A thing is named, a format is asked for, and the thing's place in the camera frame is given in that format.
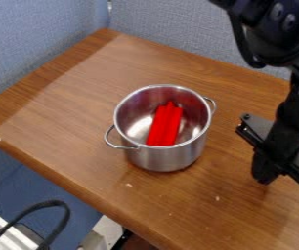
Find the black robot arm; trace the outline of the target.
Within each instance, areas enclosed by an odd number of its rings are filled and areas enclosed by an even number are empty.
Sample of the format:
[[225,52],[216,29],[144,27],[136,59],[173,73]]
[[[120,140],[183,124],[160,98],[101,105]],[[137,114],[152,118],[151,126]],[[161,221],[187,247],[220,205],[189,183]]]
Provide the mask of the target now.
[[299,0],[209,0],[228,17],[239,51],[253,68],[291,70],[291,89],[273,121],[245,113],[237,134],[253,146],[252,175],[267,185],[279,176],[299,184]]

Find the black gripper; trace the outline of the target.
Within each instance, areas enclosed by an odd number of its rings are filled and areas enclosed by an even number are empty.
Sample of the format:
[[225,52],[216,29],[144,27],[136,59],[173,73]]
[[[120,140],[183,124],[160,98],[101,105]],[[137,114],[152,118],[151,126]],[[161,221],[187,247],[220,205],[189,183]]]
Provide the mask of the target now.
[[244,113],[236,133],[252,145],[252,176],[268,185],[280,175],[299,184],[299,98],[287,99],[273,121]]

